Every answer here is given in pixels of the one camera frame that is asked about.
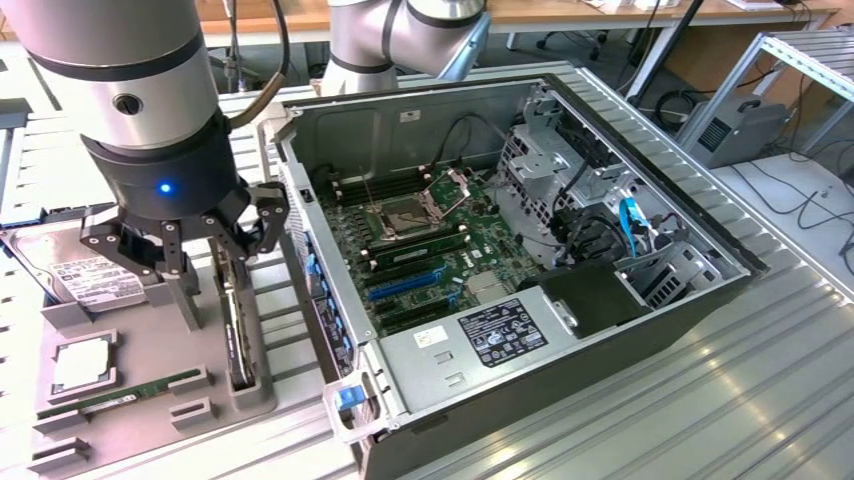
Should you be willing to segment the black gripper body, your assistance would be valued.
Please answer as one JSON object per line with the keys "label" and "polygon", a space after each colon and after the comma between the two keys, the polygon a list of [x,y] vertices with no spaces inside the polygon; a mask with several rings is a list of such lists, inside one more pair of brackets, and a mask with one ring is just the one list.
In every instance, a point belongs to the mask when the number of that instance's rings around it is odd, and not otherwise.
{"label": "black gripper body", "polygon": [[201,216],[233,225],[249,204],[237,173],[229,121],[216,110],[201,129],[156,149],[125,149],[82,137],[82,145],[121,207],[122,222],[154,235],[166,221],[202,235]]}

